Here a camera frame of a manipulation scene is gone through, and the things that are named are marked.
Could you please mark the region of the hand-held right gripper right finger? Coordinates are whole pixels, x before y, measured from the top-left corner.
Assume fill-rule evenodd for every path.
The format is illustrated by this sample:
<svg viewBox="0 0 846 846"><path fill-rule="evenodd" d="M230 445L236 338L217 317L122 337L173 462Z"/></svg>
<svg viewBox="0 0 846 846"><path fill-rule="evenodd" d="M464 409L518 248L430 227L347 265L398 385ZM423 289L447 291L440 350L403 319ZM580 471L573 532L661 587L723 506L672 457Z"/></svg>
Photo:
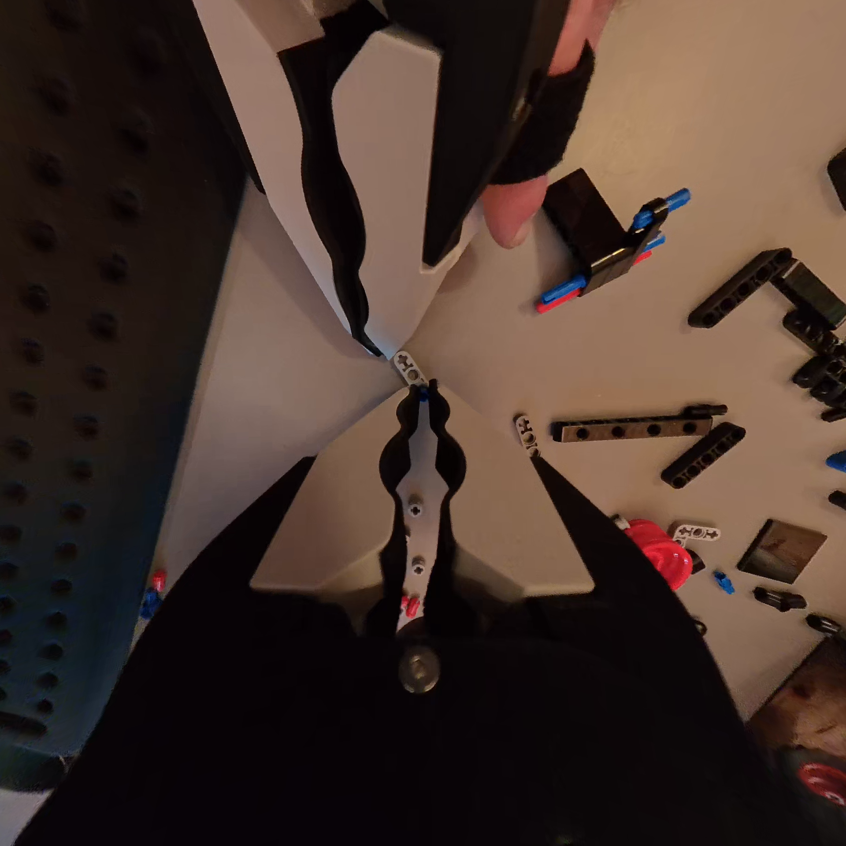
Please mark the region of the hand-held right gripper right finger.
<svg viewBox="0 0 846 846"><path fill-rule="evenodd" d="M542 483L541 456L530 458L517 432L503 435L437 380L428 390L434 468L446 486L427 587L429 633L475 637L524 601L592 592Z"/></svg>

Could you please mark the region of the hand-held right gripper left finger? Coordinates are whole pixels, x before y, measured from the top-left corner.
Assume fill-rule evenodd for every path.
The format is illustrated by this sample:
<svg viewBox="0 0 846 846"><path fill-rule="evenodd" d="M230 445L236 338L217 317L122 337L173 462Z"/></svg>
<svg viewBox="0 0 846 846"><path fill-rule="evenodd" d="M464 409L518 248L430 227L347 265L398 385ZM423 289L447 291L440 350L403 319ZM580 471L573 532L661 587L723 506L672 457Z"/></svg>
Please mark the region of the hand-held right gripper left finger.
<svg viewBox="0 0 846 846"><path fill-rule="evenodd" d="M407 564L404 504L419 388L390 396L315 457L249 586L338 605L393 638Z"/></svg>

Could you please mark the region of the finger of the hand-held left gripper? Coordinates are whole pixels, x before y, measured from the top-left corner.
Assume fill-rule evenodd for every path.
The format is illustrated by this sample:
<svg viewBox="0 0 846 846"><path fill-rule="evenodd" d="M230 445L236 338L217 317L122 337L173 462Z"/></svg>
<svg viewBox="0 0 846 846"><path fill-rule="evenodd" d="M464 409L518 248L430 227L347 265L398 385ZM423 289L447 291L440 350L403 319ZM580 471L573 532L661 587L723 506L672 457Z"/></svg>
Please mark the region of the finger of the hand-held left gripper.
<svg viewBox="0 0 846 846"><path fill-rule="evenodd" d="M476 204L458 244L435 266L423 261L441 62L437 48L389 26L369 36L333 90L339 153L365 226L365 334L386 359L411 339L481 225Z"/></svg>
<svg viewBox="0 0 846 846"><path fill-rule="evenodd" d="M365 223L338 149L333 91L384 19L368 2L194 2L263 191L348 334L366 333Z"/></svg>

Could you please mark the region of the short black beam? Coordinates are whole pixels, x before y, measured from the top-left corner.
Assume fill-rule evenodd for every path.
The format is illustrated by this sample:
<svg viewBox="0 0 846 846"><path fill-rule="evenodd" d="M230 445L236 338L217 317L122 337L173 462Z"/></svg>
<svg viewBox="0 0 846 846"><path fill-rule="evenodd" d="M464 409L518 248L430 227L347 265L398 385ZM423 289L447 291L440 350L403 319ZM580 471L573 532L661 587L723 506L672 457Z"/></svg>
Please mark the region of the short black beam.
<svg viewBox="0 0 846 846"><path fill-rule="evenodd" d="M717 425L661 471L661 481L675 490L685 488L745 437L743 427L731 422Z"/></svg>
<svg viewBox="0 0 846 846"><path fill-rule="evenodd" d="M543 210L582 266L605 260L623 243L626 230L584 168L547 188Z"/></svg>

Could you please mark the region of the small beam and pins assembly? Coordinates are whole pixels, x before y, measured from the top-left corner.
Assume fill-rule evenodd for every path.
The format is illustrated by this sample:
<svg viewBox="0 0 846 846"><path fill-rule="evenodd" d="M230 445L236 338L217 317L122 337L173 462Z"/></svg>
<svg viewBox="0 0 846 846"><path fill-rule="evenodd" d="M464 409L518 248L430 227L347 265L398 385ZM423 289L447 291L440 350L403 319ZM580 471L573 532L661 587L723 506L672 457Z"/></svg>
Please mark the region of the small beam and pins assembly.
<svg viewBox="0 0 846 846"><path fill-rule="evenodd" d="M679 191L674 192L668 197L670 198L670 215L672 212L686 206L690 202L691 192L689 189L683 188ZM640 264L642 261L650 258L654 250L662 246L665 241L665 235L660 229L660 233L652 241L650 241L647 246L647 251L641 255L640 259L636 261L632 268ZM571 249L568 249L575 263L575 271L571 278L560 282L558 285L545 291L540 296L540 298L538 299L538 301L535 302L534 305L535 311L539 314L549 312L561 304L564 304L580 297L580 291L586 283L586 278L584 276L585 272L582 269L583 266L577 262L577 259L575 258Z"/></svg>

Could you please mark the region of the small Lego axle assembly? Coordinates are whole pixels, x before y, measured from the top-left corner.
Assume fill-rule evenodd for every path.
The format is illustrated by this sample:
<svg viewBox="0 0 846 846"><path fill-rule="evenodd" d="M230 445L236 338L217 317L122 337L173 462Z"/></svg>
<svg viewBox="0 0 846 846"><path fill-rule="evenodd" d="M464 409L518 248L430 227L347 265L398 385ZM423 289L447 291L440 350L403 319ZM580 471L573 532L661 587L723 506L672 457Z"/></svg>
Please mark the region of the small Lego axle assembly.
<svg viewBox="0 0 846 846"><path fill-rule="evenodd" d="M670 198L655 198L641 206L628 228L612 214L592 215L586 225L585 242L581 246L582 269L586 283L580 297L597 291L609 282L626 275L647 251L670 213Z"/></svg>

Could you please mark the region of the grey desk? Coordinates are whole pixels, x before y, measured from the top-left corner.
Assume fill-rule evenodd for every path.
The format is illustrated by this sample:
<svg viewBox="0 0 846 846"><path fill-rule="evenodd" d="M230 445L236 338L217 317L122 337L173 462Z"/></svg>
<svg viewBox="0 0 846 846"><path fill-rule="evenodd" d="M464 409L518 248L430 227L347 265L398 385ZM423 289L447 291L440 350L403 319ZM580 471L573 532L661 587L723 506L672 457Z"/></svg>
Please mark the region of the grey desk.
<svg viewBox="0 0 846 846"><path fill-rule="evenodd" d="M686 317L757 252L791 248L844 297L844 211L826 175L844 147L844 2L621 2L597 52L575 137L555 177L583 167L620 217L687 187L668 241L581 302L535 315L568 269L536 219L504 250L479 231L408 350L496 430L526 414L542 455L604 512L719 527L706 570L680 591L706 627L743 716L820 642L801 612L755 601L736 565L767 519L827 534L795 586L844 623L844 422L790 384L808 353L766 285L713 330ZM324 302L267 199L249 185L212 323L156 565L167 588L208 542L297 461L400 388ZM555 420L675 415L724 404L745 439L685 488L660 479L701 437L556 443ZM735 594L712 572L732 580Z"/></svg>

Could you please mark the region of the person's left hand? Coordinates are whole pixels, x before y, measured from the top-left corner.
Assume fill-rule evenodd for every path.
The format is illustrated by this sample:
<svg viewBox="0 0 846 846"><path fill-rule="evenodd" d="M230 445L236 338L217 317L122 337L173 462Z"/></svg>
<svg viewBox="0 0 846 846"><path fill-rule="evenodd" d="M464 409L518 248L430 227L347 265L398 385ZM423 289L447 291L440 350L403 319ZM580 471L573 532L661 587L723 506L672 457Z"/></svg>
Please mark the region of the person's left hand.
<svg viewBox="0 0 846 846"><path fill-rule="evenodd" d="M545 82L513 146L481 196L492 238L523 243L542 208L549 174L564 158L596 67L596 51L617 1L570 2Z"/></svg>

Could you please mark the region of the red wheel hub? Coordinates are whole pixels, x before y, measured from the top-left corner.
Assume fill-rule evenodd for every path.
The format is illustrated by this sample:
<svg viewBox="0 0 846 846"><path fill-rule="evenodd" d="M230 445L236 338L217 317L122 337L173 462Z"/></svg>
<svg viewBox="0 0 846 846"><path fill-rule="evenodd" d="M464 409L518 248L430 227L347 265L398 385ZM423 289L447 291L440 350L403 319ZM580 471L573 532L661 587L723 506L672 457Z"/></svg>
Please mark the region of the red wheel hub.
<svg viewBox="0 0 846 846"><path fill-rule="evenodd" d="M657 523L640 518L628 520L619 514L613 515L611 520L638 546L671 590L678 590L692 576L694 563L691 553Z"/></svg>

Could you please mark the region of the long black beam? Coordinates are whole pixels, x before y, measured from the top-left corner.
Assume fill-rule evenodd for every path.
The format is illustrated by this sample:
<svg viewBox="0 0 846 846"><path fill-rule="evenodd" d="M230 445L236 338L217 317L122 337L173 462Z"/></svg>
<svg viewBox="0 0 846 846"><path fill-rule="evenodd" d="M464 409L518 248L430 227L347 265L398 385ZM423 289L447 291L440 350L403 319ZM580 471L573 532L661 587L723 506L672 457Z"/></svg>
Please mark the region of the long black beam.
<svg viewBox="0 0 846 846"><path fill-rule="evenodd" d="M549 434L563 444L701 437L727 412L724 404L696 404L675 415L555 420Z"/></svg>

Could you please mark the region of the black flat panel tile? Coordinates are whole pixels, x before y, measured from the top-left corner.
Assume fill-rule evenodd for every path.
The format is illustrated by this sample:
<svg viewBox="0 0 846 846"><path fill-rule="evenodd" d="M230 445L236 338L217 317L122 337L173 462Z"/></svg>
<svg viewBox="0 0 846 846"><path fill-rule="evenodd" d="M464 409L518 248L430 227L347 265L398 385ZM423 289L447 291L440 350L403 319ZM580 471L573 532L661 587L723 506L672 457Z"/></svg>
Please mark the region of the black flat panel tile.
<svg viewBox="0 0 846 846"><path fill-rule="evenodd" d="M768 519L739 559L739 572L793 585L828 537L823 532Z"/></svg>

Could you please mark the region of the black perforated connector brick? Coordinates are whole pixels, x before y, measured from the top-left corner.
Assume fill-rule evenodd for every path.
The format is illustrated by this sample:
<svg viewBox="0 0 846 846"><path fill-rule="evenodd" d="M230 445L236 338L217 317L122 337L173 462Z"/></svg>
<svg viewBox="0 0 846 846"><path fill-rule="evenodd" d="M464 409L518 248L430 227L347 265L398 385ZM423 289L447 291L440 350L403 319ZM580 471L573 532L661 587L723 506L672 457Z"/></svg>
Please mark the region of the black perforated connector brick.
<svg viewBox="0 0 846 846"><path fill-rule="evenodd" d="M791 383L805 390L825 408L820 419L845 419L845 345L820 320L799 309L788 312L783 327L811 352L791 376Z"/></svg>

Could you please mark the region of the toy truck set box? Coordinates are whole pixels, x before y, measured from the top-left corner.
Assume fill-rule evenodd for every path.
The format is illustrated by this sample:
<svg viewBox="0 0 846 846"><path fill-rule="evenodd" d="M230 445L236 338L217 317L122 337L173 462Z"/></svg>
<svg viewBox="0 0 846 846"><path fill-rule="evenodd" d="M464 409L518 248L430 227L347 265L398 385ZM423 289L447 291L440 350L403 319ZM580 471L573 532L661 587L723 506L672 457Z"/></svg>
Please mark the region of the toy truck set box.
<svg viewBox="0 0 846 846"><path fill-rule="evenodd" d="M844 640L822 640L748 727L787 802L792 844L844 845Z"/></svg>

